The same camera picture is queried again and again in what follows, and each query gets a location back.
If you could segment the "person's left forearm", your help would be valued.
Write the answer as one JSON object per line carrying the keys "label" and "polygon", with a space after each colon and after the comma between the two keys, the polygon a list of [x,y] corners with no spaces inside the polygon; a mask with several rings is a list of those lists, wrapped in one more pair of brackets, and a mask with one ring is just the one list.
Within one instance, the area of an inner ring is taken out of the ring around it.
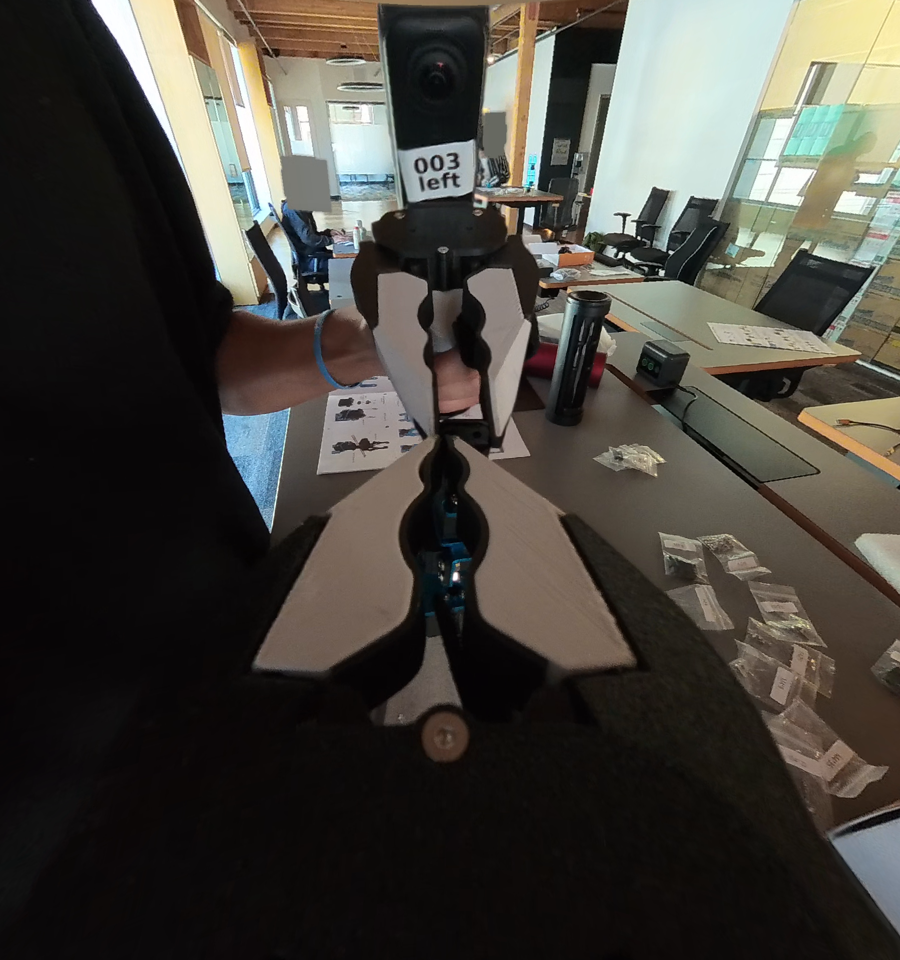
{"label": "person's left forearm", "polygon": [[223,414],[257,416],[315,400],[331,390],[314,353],[316,318],[275,320],[231,314],[216,351]]}

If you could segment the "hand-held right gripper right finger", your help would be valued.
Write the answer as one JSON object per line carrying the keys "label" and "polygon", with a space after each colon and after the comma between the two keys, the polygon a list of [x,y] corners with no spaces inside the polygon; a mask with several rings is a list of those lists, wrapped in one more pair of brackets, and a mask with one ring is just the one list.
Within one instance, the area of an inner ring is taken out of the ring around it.
{"label": "hand-held right gripper right finger", "polygon": [[457,629],[465,706],[527,706],[564,681],[637,667],[564,521],[496,462],[457,443],[457,537],[470,556]]}

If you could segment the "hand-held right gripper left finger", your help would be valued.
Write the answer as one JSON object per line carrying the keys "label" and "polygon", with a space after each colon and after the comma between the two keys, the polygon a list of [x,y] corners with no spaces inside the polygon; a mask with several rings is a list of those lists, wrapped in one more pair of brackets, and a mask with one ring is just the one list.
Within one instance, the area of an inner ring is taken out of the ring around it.
{"label": "hand-held right gripper left finger", "polygon": [[435,438],[423,440],[318,520],[255,671],[346,687],[367,706],[413,678],[425,627],[407,519],[427,497],[421,469],[436,448]]}

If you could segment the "shelf of cardboard boxes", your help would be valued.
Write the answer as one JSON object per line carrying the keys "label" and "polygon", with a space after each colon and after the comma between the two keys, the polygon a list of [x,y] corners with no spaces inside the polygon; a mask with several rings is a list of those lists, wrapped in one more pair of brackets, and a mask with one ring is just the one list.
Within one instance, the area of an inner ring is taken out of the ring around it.
{"label": "shelf of cardboard boxes", "polygon": [[873,269],[860,294],[833,323],[836,342],[900,375],[900,150],[851,261]]}

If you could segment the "white parts box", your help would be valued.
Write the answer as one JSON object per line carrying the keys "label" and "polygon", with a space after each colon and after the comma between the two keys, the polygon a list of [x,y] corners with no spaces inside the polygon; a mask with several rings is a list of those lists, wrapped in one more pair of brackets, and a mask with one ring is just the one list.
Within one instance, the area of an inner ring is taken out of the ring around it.
{"label": "white parts box", "polygon": [[828,837],[900,935],[900,804],[847,822]]}

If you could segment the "pile of small parts bags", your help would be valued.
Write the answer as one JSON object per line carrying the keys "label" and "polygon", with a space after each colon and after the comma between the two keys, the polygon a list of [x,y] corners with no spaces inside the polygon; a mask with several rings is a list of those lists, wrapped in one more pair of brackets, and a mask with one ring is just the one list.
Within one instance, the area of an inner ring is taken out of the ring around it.
{"label": "pile of small parts bags", "polygon": [[667,595],[702,630],[734,630],[707,556],[748,587],[757,614],[735,639],[729,668],[760,709],[817,828],[827,830],[834,823],[832,802],[859,797],[888,774],[888,766],[862,758],[820,716],[817,703],[833,697],[838,670],[805,605],[793,586],[769,582],[770,569],[732,534],[658,536],[663,573],[672,581]]}

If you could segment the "large window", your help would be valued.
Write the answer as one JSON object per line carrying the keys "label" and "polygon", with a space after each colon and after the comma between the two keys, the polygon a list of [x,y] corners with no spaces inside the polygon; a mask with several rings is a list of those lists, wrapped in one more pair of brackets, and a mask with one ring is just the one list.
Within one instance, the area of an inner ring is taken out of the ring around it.
{"label": "large window", "polygon": [[130,1],[92,1],[107,28],[120,45],[147,101],[156,114],[168,141],[177,156],[180,154],[169,117],[159,90],[143,35]]}

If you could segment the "brown wooden desk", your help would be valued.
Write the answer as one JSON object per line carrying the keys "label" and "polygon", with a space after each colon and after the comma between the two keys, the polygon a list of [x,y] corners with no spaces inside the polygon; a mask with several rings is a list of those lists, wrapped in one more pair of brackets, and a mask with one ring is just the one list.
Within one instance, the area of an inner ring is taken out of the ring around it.
{"label": "brown wooden desk", "polygon": [[811,406],[798,422],[900,487],[900,397]]}

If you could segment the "black desk panel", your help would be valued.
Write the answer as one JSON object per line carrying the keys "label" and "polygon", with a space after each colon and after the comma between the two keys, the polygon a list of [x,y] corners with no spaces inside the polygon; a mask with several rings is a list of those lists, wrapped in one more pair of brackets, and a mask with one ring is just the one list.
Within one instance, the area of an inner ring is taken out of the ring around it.
{"label": "black desk panel", "polygon": [[677,386],[649,394],[685,435],[754,488],[819,474],[818,468],[701,390]]}

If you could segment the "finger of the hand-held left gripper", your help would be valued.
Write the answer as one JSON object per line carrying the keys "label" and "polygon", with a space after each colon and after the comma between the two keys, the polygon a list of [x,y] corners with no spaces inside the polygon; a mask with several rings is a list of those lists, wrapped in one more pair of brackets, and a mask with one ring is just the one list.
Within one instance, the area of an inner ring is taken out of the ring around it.
{"label": "finger of the hand-held left gripper", "polygon": [[490,442],[510,422],[532,324],[521,306],[512,270],[480,270],[462,296],[462,356],[480,374],[480,413]]}
{"label": "finger of the hand-held left gripper", "polygon": [[439,405],[428,283],[404,271],[381,273],[377,304],[374,339],[385,373],[421,435],[432,437],[439,423]]}

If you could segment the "cluttered office desk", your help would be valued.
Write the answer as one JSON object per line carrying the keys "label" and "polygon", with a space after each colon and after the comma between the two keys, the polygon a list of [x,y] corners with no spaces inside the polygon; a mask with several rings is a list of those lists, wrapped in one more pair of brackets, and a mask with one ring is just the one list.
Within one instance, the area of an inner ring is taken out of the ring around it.
{"label": "cluttered office desk", "polygon": [[527,243],[539,271],[539,294],[553,298],[574,287],[640,283],[646,278],[626,266],[606,265],[596,260],[587,246],[566,242]]}

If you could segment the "blue toy robot arm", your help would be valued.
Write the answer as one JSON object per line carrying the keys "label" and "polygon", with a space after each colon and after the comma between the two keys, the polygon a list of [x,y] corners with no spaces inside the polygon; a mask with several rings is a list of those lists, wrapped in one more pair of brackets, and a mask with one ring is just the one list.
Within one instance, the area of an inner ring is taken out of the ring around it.
{"label": "blue toy robot arm", "polygon": [[416,560],[422,576],[427,639],[438,637],[444,626],[449,627],[452,637],[460,634],[470,567],[478,552],[480,522],[465,490],[467,463],[462,447],[457,438],[437,442],[423,505],[413,527],[420,536]]}

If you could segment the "black cylindrical flask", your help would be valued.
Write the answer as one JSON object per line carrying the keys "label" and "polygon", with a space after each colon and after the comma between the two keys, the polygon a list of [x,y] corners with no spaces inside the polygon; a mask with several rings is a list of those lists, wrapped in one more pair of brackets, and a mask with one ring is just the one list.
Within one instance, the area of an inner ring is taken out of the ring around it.
{"label": "black cylindrical flask", "polygon": [[604,292],[572,290],[568,295],[545,408],[547,420],[557,426],[580,423],[609,308]]}

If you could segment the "beige office table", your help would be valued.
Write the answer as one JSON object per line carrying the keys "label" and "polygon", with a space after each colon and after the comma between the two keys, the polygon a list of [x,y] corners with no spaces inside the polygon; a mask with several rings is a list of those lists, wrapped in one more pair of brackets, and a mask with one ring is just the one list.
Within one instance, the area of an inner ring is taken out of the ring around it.
{"label": "beige office table", "polygon": [[759,328],[786,327],[780,321],[678,281],[611,284],[607,319],[613,328],[666,339],[689,354],[690,362],[714,376],[832,366],[861,354],[834,343],[829,354],[719,342],[709,323]]}

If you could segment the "white paper sheet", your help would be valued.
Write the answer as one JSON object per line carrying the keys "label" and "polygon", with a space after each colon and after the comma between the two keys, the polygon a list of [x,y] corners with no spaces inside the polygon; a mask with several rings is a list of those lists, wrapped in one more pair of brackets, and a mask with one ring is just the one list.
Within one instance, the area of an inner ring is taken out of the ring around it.
{"label": "white paper sheet", "polygon": [[708,322],[714,338],[722,344],[775,351],[836,355],[833,345],[809,331],[783,327]]}

